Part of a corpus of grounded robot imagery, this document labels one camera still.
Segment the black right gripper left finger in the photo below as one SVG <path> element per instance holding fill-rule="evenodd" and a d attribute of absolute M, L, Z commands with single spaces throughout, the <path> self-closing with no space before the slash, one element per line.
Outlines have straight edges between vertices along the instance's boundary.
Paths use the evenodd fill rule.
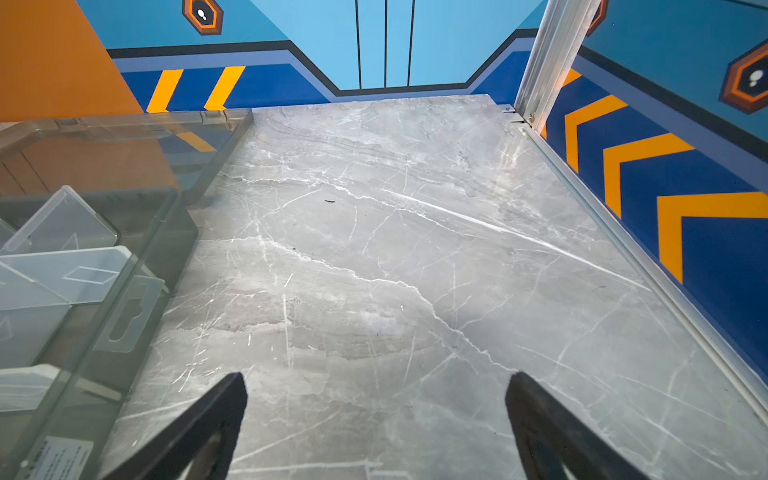
<path fill-rule="evenodd" d="M 225 375 L 108 479 L 224 479 L 247 406 L 244 376 Z"/>

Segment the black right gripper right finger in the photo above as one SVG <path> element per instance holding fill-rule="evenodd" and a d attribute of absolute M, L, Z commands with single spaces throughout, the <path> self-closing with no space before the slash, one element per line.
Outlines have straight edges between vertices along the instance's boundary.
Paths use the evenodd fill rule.
<path fill-rule="evenodd" d="M 528 479 L 644 479 L 525 372 L 510 378 L 505 405 Z"/>

